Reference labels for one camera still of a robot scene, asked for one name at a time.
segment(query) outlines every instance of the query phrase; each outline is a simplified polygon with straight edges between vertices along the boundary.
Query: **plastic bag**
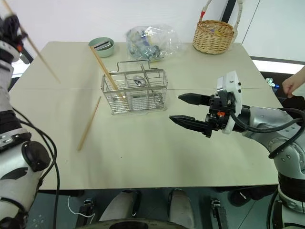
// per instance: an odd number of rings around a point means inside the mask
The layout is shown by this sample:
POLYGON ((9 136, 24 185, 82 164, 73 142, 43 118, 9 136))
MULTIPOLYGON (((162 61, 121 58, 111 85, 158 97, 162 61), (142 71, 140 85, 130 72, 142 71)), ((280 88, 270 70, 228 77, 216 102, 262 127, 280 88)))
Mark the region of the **plastic bag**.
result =
POLYGON ((132 58, 156 61, 181 49, 176 31, 166 24, 136 26, 126 33, 127 50, 132 58))

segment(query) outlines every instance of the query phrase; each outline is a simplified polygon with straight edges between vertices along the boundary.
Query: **wicker basket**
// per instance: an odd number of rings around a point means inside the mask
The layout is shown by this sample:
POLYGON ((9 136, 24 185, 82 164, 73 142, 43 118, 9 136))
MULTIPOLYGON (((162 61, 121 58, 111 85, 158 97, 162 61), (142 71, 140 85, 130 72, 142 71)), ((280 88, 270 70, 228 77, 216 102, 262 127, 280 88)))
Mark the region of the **wicker basket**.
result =
POLYGON ((237 36, 237 27, 240 21, 243 10, 242 0, 238 0, 238 16, 234 27, 223 21, 202 21, 202 18, 211 3, 208 0, 207 4, 203 7, 199 22, 193 40, 193 46, 195 49, 210 53, 219 54, 229 49, 230 45, 233 44, 237 36))

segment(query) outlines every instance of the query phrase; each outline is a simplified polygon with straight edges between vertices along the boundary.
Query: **stainless steel basket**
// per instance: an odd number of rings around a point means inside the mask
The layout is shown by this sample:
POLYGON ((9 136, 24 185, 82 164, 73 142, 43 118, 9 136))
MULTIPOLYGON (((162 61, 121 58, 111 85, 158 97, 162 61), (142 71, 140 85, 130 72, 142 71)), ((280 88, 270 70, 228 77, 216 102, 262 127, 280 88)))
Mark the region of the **stainless steel basket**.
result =
POLYGON ((116 71, 109 73, 118 90, 111 87, 104 75, 102 91, 113 114, 165 108, 167 78, 163 69, 151 68, 148 60, 122 61, 117 63, 116 71), (120 71, 122 63, 139 65, 134 67, 137 70, 120 71))

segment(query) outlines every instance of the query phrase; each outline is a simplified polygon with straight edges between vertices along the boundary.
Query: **chopstick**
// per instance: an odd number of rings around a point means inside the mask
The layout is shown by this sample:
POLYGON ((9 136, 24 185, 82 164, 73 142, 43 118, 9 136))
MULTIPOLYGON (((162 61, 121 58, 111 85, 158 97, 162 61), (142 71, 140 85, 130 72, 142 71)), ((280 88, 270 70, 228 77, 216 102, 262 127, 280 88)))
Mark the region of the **chopstick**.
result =
POLYGON ((92 115, 91 115, 91 118, 90 118, 89 122, 87 123, 86 128, 85 128, 85 130, 84 130, 84 132, 83 132, 83 134, 82 134, 82 136, 81 136, 81 141, 80 141, 80 143, 79 143, 79 145, 78 145, 78 147, 77 147, 77 150, 78 150, 78 151, 80 151, 80 150, 82 149, 82 145, 83 145, 84 142, 85 142, 86 136, 87 136, 88 131, 89 131, 90 127, 91 127, 91 124, 92 124, 92 121, 93 121, 93 119, 94 119, 95 113, 96 113, 96 111, 97 111, 97 108, 99 107, 101 98, 102 98, 102 97, 100 96, 100 97, 99 97, 99 100, 97 101, 97 104, 96 104, 96 106, 95 106, 95 109, 94 109, 94 111, 93 111, 93 113, 92 113, 92 115))
MULTIPOLYGON (((12 11, 11 7, 9 6, 9 4, 6 2, 6 0, 2 0, 4 6, 7 8, 7 10, 9 11, 9 13, 14 14, 14 12, 12 11)), ((25 29, 23 28, 23 26, 21 24, 19 24, 20 30, 24 33, 27 34, 27 32, 25 31, 25 29)), ((41 61, 44 63, 44 65, 47 67, 47 69, 50 71, 50 73, 52 74, 52 76, 59 82, 61 83, 61 81, 59 80, 59 78, 56 76, 55 72, 52 70, 52 68, 48 65, 48 63, 45 61, 45 59, 43 58, 43 56, 40 54, 38 48, 34 45, 34 42, 32 41, 32 39, 29 37, 29 35, 27 36, 27 39, 30 43, 30 45, 33 47, 33 49, 35 50, 35 52, 37 53, 37 55, 39 56, 39 58, 41 59, 41 61)))
MULTIPOLYGON (((103 70, 103 72, 105 73, 105 76, 107 77, 107 79, 110 82, 110 85, 112 87, 113 90, 119 90, 119 88, 117 87, 117 85, 115 84, 112 76, 110 75, 110 73, 108 72, 106 66, 104 65, 104 63, 102 62, 102 60, 100 59, 100 57, 98 56, 96 50, 94 49, 93 46, 90 46, 91 51, 93 52, 97 62, 99 63, 100 68, 103 70)), ((118 93, 119 95, 119 100, 126 102, 126 98, 124 98, 122 93, 118 93)), ((126 107, 126 109, 129 109, 129 106, 127 104, 124 104, 124 106, 126 107)))
POLYGON ((111 87, 114 89, 114 90, 118 90, 119 88, 117 87, 117 85, 115 84, 113 78, 111 77, 111 75, 109 74, 106 66, 104 65, 104 63, 102 62, 102 60, 100 59, 100 57, 98 56, 96 50, 94 49, 93 46, 90 46, 90 49, 91 51, 93 52, 96 60, 98 61, 101 69, 103 70, 103 72, 105 73, 105 76, 107 77, 107 79, 110 81, 110 84, 111 84, 111 87))

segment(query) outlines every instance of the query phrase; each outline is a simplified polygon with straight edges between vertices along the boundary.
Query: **black cable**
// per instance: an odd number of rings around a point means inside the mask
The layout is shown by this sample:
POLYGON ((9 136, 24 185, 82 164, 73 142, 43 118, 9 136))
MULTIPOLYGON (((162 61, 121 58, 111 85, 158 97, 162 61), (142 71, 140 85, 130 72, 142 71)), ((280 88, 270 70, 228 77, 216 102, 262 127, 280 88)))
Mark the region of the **black cable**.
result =
MULTIPOLYGON (((56 187, 56 192, 55 192, 55 203, 54 203, 54 214, 53 214, 53 228, 56 229, 56 220, 57 220, 57 208, 58 208, 58 199, 59 199, 59 189, 60 189, 60 175, 59 175, 59 169, 56 163, 56 156, 57 156, 57 148, 55 143, 53 142, 53 140, 46 134, 44 133, 42 130, 38 129, 37 127, 35 127, 33 124, 30 123, 26 123, 22 120, 20 120, 20 123, 27 125, 31 128, 33 128, 34 130, 37 131, 37 133, 39 133, 42 137, 42 139, 44 140, 44 142, 46 143, 47 147, 49 148, 49 150, 51 149, 49 144, 47 143, 46 139, 44 138, 44 136, 51 142, 53 148, 54 148, 54 153, 52 151, 50 151, 51 156, 53 158, 52 164, 55 165, 55 171, 56 171, 56 177, 57 177, 57 187, 56 187)), ((46 173, 44 173, 44 176, 41 177, 44 178, 47 173, 51 170, 51 166, 49 166, 48 170, 46 171, 46 173)))
POLYGON ((270 229, 271 212, 272 212, 272 207, 275 202, 275 198, 276 198, 277 194, 278 194, 278 190, 276 189, 269 202, 268 211, 267 211, 267 219, 266 219, 267 229, 270 229))
POLYGON ((301 115, 303 123, 301 125, 301 128, 298 130, 298 132, 293 135, 288 141, 285 143, 281 144, 278 148, 276 148, 273 152, 269 154, 269 158, 275 158, 284 148, 286 148, 288 145, 292 144, 305 130, 305 113, 301 110, 294 109, 294 108, 280 108, 282 111, 290 111, 296 114, 301 115))
POLYGON ((20 111, 16 110, 15 108, 13 108, 13 110, 18 113, 20 116, 22 116, 28 123, 20 120, 20 123, 27 125, 31 128, 33 128, 34 130, 37 131, 37 133, 42 137, 44 143, 46 144, 51 157, 52 157, 52 163, 49 166, 49 168, 47 169, 47 171, 41 176, 40 181, 43 181, 43 179, 45 178, 45 176, 49 173, 49 171, 52 169, 53 166, 55 166, 55 170, 56 170, 56 177, 57 177, 57 187, 56 187, 56 192, 55 192, 55 203, 54 203, 54 215, 53 215, 53 228, 56 229, 56 220, 57 220, 57 208, 58 208, 58 199, 59 199, 59 190, 60 190, 60 175, 59 175, 59 169, 56 163, 56 158, 57 158, 57 148, 55 143, 53 142, 53 140, 43 131, 41 131, 40 129, 38 129, 37 127, 35 127, 33 125, 33 123, 26 117, 24 116, 20 111), (49 143, 47 142, 47 140, 45 139, 45 137, 49 140, 49 142, 52 144, 53 149, 54 149, 54 153, 49 145, 49 143))
POLYGON ((243 122, 235 115, 235 113, 234 113, 233 110, 231 110, 229 114, 230 114, 230 116, 233 118, 233 120, 235 121, 235 123, 236 123, 237 125, 239 125, 242 129, 247 130, 247 131, 251 131, 251 132, 254 132, 254 133, 260 133, 260 134, 267 134, 267 133, 272 133, 272 132, 277 132, 277 131, 280 131, 280 130, 284 130, 284 129, 286 129, 287 127, 291 126, 292 124, 302 121, 302 118, 296 118, 296 119, 291 120, 291 121, 288 122, 288 123, 285 123, 285 124, 280 125, 280 126, 277 126, 277 127, 256 128, 256 127, 249 126, 249 125, 243 123, 243 122))
POLYGON ((43 181, 44 178, 46 177, 46 175, 51 171, 51 169, 53 168, 53 166, 55 165, 56 163, 56 158, 57 158, 57 149, 56 149, 56 145, 55 143, 52 141, 52 139, 43 131, 41 131, 40 129, 36 128, 33 123, 25 116, 23 115, 20 111, 16 110, 15 108, 13 108, 13 110, 18 113, 20 116, 22 116, 32 127, 33 129, 35 129, 38 134, 42 137, 44 143, 46 144, 51 156, 52 156, 52 163, 50 164, 49 168, 47 169, 47 171, 44 172, 44 174, 41 176, 40 180, 43 181), (51 142, 53 148, 54 148, 54 154, 53 154, 53 151, 51 150, 51 147, 50 145, 48 144, 48 142, 46 141, 46 139, 44 138, 44 136, 46 136, 46 138, 51 142))

